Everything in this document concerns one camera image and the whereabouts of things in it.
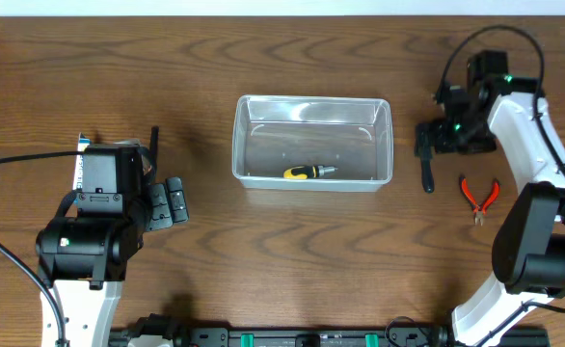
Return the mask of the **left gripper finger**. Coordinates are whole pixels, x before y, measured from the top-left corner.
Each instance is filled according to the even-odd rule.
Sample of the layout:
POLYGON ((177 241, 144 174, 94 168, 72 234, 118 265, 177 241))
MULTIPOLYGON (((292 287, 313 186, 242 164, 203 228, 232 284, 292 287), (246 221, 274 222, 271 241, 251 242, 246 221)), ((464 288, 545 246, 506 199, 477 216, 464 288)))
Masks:
POLYGON ((188 221, 189 213, 182 181, 179 177, 169 177, 165 181, 167 187, 168 205, 173 221, 188 221))
POLYGON ((174 222, 165 185, 163 183, 150 185, 148 187, 148 197, 151 205, 151 218, 148 223, 148 229, 171 227, 174 222))

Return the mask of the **thin black yellow screwdriver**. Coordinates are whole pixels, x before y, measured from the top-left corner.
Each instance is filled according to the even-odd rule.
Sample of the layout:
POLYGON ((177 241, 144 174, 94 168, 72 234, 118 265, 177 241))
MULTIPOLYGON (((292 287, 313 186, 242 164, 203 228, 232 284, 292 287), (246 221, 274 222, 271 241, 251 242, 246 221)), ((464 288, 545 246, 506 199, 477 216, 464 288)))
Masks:
POLYGON ((421 159, 421 183, 425 193, 431 194, 435 190, 434 177, 432 175, 430 159, 421 159))

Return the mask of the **small black orange hammer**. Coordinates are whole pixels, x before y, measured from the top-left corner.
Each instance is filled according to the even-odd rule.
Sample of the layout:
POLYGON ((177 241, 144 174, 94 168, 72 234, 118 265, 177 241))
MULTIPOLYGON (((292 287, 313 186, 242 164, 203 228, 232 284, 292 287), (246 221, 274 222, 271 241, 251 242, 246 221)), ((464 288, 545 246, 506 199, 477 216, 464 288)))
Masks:
POLYGON ((157 174, 157 157, 158 157, 158 140, 159 140, 159 127, 153 126, 150 131, 149 147, 144 148, 142 156, 149 163, 149 170, 146 174, 148 182, 152 184, 155 181, 157 174))

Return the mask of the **blue white screwdriver box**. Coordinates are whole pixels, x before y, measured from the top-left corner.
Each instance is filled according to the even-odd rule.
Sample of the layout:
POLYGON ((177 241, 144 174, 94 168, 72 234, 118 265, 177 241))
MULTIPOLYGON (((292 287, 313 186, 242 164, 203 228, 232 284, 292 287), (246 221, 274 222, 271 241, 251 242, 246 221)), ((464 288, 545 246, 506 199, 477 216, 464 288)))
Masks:
POLYGON ((82 188, 83 184, 83 173, 84 173, 84 156, 83 152, 90 145, 91 140, 85 136, 84 133, 80 133, 77 141, 77 150, 79 154, 75 159, 74 176, 72 182, 72 189, 77 190, 82 188))

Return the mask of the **clear plastic container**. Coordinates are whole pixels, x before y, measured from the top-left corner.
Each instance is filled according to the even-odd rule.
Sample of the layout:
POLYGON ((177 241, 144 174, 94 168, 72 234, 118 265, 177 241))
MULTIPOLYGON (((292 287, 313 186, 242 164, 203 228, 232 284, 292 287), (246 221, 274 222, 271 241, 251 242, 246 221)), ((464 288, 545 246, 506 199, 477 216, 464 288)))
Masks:
POLYGON ((231 171, 246 188, 372 193, 393 177, 393 126, 380 98, 247 94, 239 98, 231 171), (335 166, 322 178, 285 170, 335 166))

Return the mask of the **stubby yellow black screwdriver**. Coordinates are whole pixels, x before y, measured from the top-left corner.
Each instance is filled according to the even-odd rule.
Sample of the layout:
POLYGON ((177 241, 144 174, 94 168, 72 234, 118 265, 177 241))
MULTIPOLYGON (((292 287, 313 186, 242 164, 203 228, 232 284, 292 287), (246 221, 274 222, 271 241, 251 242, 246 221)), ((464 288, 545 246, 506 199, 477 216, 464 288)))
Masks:
POLYGON ((322 178, 328 174, 333 174, 337 171, 335 166, 323 165, 305 165, 292 167, 284 171, 283 177, 285 179, 315 179, 322 178))

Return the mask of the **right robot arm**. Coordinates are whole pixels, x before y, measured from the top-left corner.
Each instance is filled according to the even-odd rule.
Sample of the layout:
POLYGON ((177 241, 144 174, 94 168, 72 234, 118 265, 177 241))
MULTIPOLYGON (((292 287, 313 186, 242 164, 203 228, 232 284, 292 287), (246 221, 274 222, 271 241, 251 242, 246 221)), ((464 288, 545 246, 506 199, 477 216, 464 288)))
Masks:
POLYGON ((565 314, 565 147, 539 79, 490 72, 465 88, 442 81, 434 95, 444 117, 416 127, 425 192, 435 189, 438 152, 501 147, 518 197, 492 246, 492 272, 476 292, 433 328, 431 346, 498 346, 536 308, 565 314))

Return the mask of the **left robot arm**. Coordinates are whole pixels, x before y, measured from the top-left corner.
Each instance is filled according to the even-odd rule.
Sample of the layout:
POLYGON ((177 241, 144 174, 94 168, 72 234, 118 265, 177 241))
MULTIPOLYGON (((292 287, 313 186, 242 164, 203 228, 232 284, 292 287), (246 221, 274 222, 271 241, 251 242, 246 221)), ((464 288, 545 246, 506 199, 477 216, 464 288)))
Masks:
POLYGON ((78 212, 60 210, 37 238, 39 275, 63 315, 69 346, 106 346, 127 262, 144 234, 188 220, 182 181, 148 184, 136 179, 83 176, 78 212))

